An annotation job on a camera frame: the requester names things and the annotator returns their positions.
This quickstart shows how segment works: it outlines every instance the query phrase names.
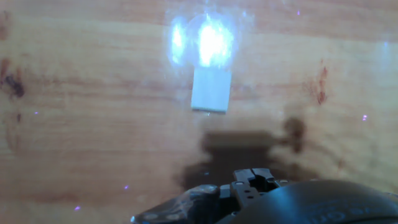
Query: wood grain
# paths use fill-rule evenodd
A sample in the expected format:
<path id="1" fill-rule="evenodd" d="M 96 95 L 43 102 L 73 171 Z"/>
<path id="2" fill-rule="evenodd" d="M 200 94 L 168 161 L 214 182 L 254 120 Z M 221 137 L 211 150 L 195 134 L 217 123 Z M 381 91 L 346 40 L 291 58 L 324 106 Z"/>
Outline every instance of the wood grain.
<path id="1" fill-rule="evenodd" d="M 398 193 L 398 2 L 0 0 L 0 10 L 1 223 L 124 224 L 248 166 Z M 192 112 L 193 68 L 167 57 L 172 19 L 205 10 L 243 18 L 226 115 Z M 271 147 L 292 116 L 307 130 L 299 154 Z M 239 150 L 226 149 L 231 131 Z M 209 132 L 227 134 L 204 144 Z"/>

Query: dark stain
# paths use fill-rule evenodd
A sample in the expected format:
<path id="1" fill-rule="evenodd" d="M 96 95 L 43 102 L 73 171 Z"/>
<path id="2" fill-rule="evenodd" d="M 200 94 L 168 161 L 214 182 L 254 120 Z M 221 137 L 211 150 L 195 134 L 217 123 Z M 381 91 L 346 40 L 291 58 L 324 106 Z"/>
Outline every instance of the dark stain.
<path id="1" fill-rule="evenodd" d="M 310 80 L 309 82 L 303 83 L 303 89 L 308 91 L 310 96 L 314 96 L 319 105 L 322 105 L 328 98 L 325 88 L 327 77 L 328 70 L 326 67 L 323 67 L 321 74 L 315 77 L 315 79 L 318 80 L 317 82 L 315 80 Z"/>
<path id="2" fill-rule="evenodd" d="M 11 86 L 11 88 L 14 90 L 14 95 L 16 95 L 18 98 L 24 96 L 25 91 L 22 83 L 15 81 L 12 75 L 6 77 L 6 83 Z"/>
<path id="3" fill-rule="evenodd" d="M 233 181 L 233 171 L 250 168 L 270 168 L 278 165 L 280 169 L 271 169 L 277 179 L 310 180 L 317 174 L 294 168 L 283 161 L 268 156 L 274 146 L 291 147 L 293 153 L 302 152 L 305 123 L 298 118 L 289 118 L 283 124 L 285 136 L 279 138 L 267 131 L 207 131 L 201 141 L 202 151 L 211 156 L 210 161 L 187 166 L 182 175 L 181 186 L 191 189 L 201 184 L 223 185 Z"/>
<path id="4" fill-rule="evenodd" d="M 16 78 L 15 80 L 19 83 L 22 83 L 22 72 L 21 72 L 21 68 L 17 67 L 17 73 L 16 73 Z"/>
<path id="5" fill-rule="evenodd" d="M 337 177 L 338 177 L 340 171 L 342 170 L 342 168 L 344 168 L 344 164 L 345 164 L 344 158 L 341 158 L 340 161 L 338 162 Z"/>
<path id="6" fill-rule="evenodd" d="M 303 149 L 303 138 L 307 130 L 304 122 L 298 118 L 289 118 L 285 124 L 284 129 L 287 137 L 282 138 L 282 145 L 291 145 L 293 152 L 298 154 Z"/>
<path id="7" fill-rule="evenodd" d="M 322 103 L 324 103 L 327 99 L 327 96 L 325 93 L 326 92 L 325 83 L 326 83 L 327 77 L 328 77 L 328 70 L 326 69 L 326 67 L 323 67 L 323 71 L 322 71 L 322 73 L 320 75 L 320 79 L 319 79 L 320 92 L 317 96 L 319 105 L 322 105 Z"/>
<path id="8" fill-rule="evenodd" d="M 8 58 L 4 58 L 1 60 L 1 68 L 0 68 L 0 88 L 4 84 L 4 78 L 6 77 L 8 67 L 10 66 L 10 60 Z"/>
<path id="9" fill-rule="evenodd" d="M 3 11 L 0 14 L 0 40 L 6 40 L 8 38 L 10 26 L 11 14 L 8 11 Z"/>

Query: wooden table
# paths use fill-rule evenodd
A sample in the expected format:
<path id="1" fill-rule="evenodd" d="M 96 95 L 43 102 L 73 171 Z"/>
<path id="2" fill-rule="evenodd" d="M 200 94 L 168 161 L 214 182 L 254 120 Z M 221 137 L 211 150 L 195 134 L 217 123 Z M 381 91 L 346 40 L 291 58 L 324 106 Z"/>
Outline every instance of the wooden table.
<path id="1" fill-rule="evenodd" d="M 128 223 L 248 167 L 398 192 L 396 1 L 1 0 L 0 9 L 1 223 Z M 193 67 L 168 58 L 172 19 L 205 11 L 241 19 L 225 115 L 192 112 Z M 300 153 L 269 148 L 290 117 L 305 121 Z"/>

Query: white rectangular object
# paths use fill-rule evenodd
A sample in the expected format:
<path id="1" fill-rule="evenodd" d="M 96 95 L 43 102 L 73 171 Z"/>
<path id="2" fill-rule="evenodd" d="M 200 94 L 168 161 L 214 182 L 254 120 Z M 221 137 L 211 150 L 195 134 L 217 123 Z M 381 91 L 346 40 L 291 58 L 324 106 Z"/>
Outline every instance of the white rectangular object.
<path id="1" fill-rule="evenodd" d="M 196 68 L 193 74 L 193 110 L 226 112 L 231 88 L 231 72 L 218 68 Z"/>

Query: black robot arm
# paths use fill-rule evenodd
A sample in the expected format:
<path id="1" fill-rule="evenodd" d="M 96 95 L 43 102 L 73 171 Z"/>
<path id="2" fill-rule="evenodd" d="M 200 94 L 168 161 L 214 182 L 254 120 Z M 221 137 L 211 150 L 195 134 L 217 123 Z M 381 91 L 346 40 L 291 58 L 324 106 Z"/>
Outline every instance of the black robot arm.
<path id="1" fill-rule="evenodd" d="M 220 187 L 200 185 L 131 218 L 132 224 L 398 224 L 398 197 L 339 180 L 276 180 L 244 169 Z"/>

